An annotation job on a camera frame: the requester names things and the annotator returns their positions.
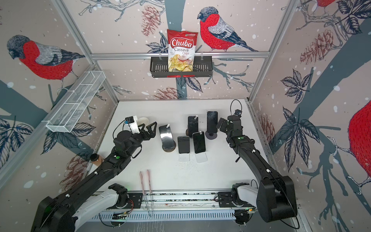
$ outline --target smartphone screen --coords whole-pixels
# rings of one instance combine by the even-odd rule
[[[174,148],[174,141],[173,141],[173,135],[171,134],[170,126],[167,128],[166,127],[167,125],[160,126],[158,130],[160,131],[162,148],[164,150],[169,150],[169,149]]]
[[[217,133],[218,128],[218,112],[217,111],[208,111],[207,112],[207,132],[208,133]]]
[[[189,116],[188,117],[188,136],[192,138],[193,133],[198,131],[198,117],[194,119],[196,116]]]
[[[178,149],[179,153],[190,153],[189,137],[179,136],[178,137]]]
[[[201,131],[201,133],[199,131],[193,133],[193,144],[194,144],[194,152],[196,154],[206,151],[205,133],[203,131]]]

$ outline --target black basket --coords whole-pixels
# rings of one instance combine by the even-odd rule
[[[201,60],[200,56],[195,56],[193,61],[193,71],[191,72],[169,72],[167,66],[167,56],[162,56],[162,60],[159,57],[151,57],[150,71],[152,77],[211,77],[213,74],[213,63],[211,56],[204,56]]]

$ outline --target bird head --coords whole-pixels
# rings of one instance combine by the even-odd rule
[[[13,36],[8,40],[7,43],[7,48],[9,50],[9,55],[15,59],[15,58],[20,58],[24,59],[26,58],[24,53],[23,53],[23,45],[30,41],[29,38],[23,36],[23,35],[16,35]]]
[[[219,14],[219,12],[215,7],[208,6],[200,10],[197,19],[200,19],[204,23],[206,19],[212,14]]]

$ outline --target gray floor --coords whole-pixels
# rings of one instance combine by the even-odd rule
[[[80,227],[77,232],[104,232],[104,231],[123,231],[123,232],[247,232],[247,231],[274,231],[274,232],[294,232],[281,221],[266,223],[262,220],[259,213],[254,213],[246,226],[238,226],[233,220],[205,220],[205,221],[170,221],[170,222],[128,222],[121,228],[108,227],[101,222],[87,222]]]

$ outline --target white mesh basket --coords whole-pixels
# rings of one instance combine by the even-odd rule
[[[71,96],[50,119],[46,127],[52,132],[71,132],[105,79],[106,76],[102,71],[85,72],[82,82],[72,90]]]

